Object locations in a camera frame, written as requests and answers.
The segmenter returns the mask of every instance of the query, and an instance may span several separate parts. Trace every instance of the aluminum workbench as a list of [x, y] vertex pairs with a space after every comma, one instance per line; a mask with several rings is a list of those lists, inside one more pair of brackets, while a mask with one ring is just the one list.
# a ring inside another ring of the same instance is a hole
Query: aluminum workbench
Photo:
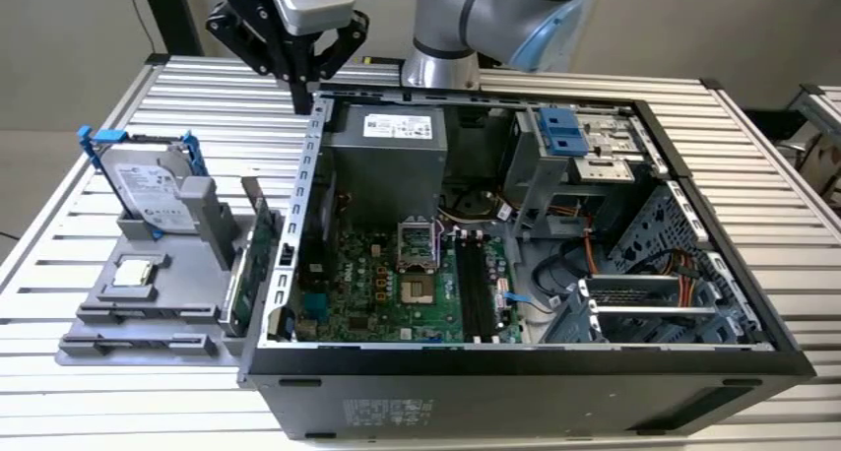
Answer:
[[802, 85], [790, 109], [800, 111], [836, 146], [841, 146], [841, 87]]
[[[397, 68], [349, 66], [334, 81], [397, 85]], [[649, 102], [818, 376], [688, 438], [295, 446], [841, 449], [841, 224], [726, 93], [697, 80], [497, 70], [483, 72], [482, 87]], [[286, 208], [304, 124], [271, 78], [234, 60], [174, 57], [146, 65], [104, 127], [172, 136], [192, 130], [220, 198], [247, 211], [238, 177], [248, 174], [260, 176], [271, 205]], [[238, 389], [232, 368], [54, 363], [58, 338], [115, 247], [119, 209], [82, 157], [0, 268], [0, 449], [280, 449], [272, 414], [258, 392]]]

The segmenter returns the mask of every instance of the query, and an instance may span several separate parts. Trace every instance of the circuit board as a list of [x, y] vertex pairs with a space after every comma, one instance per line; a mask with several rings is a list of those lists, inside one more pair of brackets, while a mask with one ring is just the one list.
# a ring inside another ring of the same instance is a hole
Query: circuit board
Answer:
[[[319, 342], [414, 342], [462, 343], [463, 311], [459, 296], [455, 240], [435, 239], [441, 265], [434, 274], [398, 272], [397, 231], [345, 230], [341, 234], [335, 276], [325, 296], [323, 310], [304, 310], [303, 340]], [[502, 242], [491, 239], [482, 245], [485, 275], [490, 287], [498, 276], [507, 279]], [[514, 307], [506, 307], [517, 318]], [[494, 310], [499, 321], [499, 312]], [[498, 329], [501, 342], [519, 343], [517, 321]]]

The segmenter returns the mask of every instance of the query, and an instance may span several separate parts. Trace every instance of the label sticker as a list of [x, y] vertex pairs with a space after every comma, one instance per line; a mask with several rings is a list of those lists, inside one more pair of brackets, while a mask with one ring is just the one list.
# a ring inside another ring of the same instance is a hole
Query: label sticker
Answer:
[[159, 229], [195, 230], [190, 211], [176, 198], [179, 187], [172, 173], [158, 165], [119, 163], [118, 177], [143, 219]]
[[434, 400], [349, 399], [343, 401], [350, 426], [425, 426], [433, 416]]
[[505, 202], [502, 202], [502, 206], [499, 207], [499, 211], [497, 212], [497, 218], [503, 222], [507, 222], [509, 218], [511, 218], [511, 205]]
[[433, 139], [433, 116], [370, 114], [366, 116], [366, 138]]

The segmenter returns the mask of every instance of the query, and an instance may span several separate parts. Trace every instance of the blue latch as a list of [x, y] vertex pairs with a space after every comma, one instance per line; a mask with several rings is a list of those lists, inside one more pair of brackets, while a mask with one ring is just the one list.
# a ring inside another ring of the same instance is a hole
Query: blue latch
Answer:
[[571, 109], [541, 108], [538, 127], [546, 140], [546, 152], [553, 156], [582, 157], [590, 152], [587, 139], [578, 128], [578, 118]]
[[202, 156], [199, 138], [188, 131], [184, 136], [182, 136], [182, 143], [187, 146], [187, 152], [190, 153], [190, 166], [194, 175], [208, 176], [208, 168], [206, 166], [206, 158]]
[[98, 144], [122, 143], [128, 137], [128, 133], [123, 129], [100, 129], [94, 136], [94, 142]]

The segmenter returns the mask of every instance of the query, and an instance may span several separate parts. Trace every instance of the cable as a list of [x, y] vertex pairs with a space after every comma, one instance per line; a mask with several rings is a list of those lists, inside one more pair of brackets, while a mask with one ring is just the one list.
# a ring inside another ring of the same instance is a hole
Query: cable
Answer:
[[652, 254], [650, 256], [645, 257], [640, 262], [637, 262], [634, 265], [632, 265], [629, 267], [629, 269], [626, 270], [626, 274], [638, 274], [638, 272], [645, 268], [645, 266], [652, 262], [656, 261], [657, 259], [660, 259], [662, 256], [665, 256], [669, 253], [681, 253], [682, 251], [680, 249], [664, 249], [662, 251], [657, 251], [654, 254]]
[[148, 39], [148, 45], [152, 48], [152, 54], [158, 51], [155, 50], [155, 41], [152, 40], [152, 35], [148, 33], [148, 29], [146, 28], [146, 22], [143, 21], [143, 17], [140, 16], [140, 10], [136, 7], [136, 0], [131, 0], [131, 6], [134, 7], [134, 14], [136, 15], [136, 20], [140, 21], [140, 26], [143, 27], [143, 32], [146, 33], [146, 38]]
[[477, 218], [477, 219], [471, 219], [471, 218], [462, 218], [458, 215], [454, 215], [453, 213], [450, 213], [450, 211], [447, 209], [445, 209], [445, 207], [438, 207], [438, 212], [445, 215], [445, 217], [447, 217], [450, 220], [453, 220], [457, 223], [461, 223], [462, 225], [477, 225], [479, 223], [490, 223], [490, 222], [495, 222], [497, 219], [495, 218]]
[[590, 226], [593, 225], [593, 218], [587, 217], [587, 226], [583, 228], [583, 250], [587, 255], [587, 267], [590, 268], [590, 274], [598, 274], [600, 269], [596, 266], [596, 260], [593, 259], [593, 245], [590, 243]]
[[0, 231], [0, 236], [8, 237], [9, 239], [12, 239], [15, 241], [20, 241], [21, 240], [21, 238], [19, 236], [16, 236], [15, 234], [9, 234], [5, 231]]
[[531, 283], [535, 286], [535, 289], [543, 295], [546, 295], [546, 296], [566, 295], [566, 292], [558, 292], [558, 291], [549, 290], [546, 287], [543, 287], [543, 284], [541, 284], [541, 272], [543, 271], [543, 269], [547, 269], [554, 263], [561, 264], [561, 267], [563, 267], [566, 272], [569, 272], [575, 278], [581, 279], [583, 277], [587, 277], [586, 271], [582, 271], [578, 267], [573, 266], [569, 263], [569, 260], [566, 259], [566, 255], [581, 246], [582, 242], [583, 242], [583, 238], [578, 237], [575, 239], [571, 239], [571, 240], [565, 241], [563, 243], [561, 243], [561, 247], [558, 249], [558, 253], [553, 254], [553, 255], [549, 255], [547, 258], [543, 259], [538, 263], [535, 268], [531, 270], [531, 275], [530, 275]]
[[542, 308], [538, 306], [538, 304], [537, 304], [537, 303], [534, 303], [534, 302], [531, 301], [531, 299], [530, 299], [530, 298], [527, 298], [527, 297], [526, 297], [526, 296], [523, 296], [523, 295], [515, 295], [515, 294], [510, 293], [509, 291], [506, 291], [506, 292], [505, 292], [505, 297], [506, 297], [509, 300], [511, 300], [511, 301], [517, 301], [518, 303], [526, 303], [529, 306], [531, 306], [531, 307], [533, 307], [533, 308], [534, 308], [534, 309], [535, 309], [539, 313], [542, 313], [543, 315], [553, 315], [553, 314], [554, 314], [554, 312], [553, 312], [553, 311], [549, 311], [549, 310], [542, 309]]

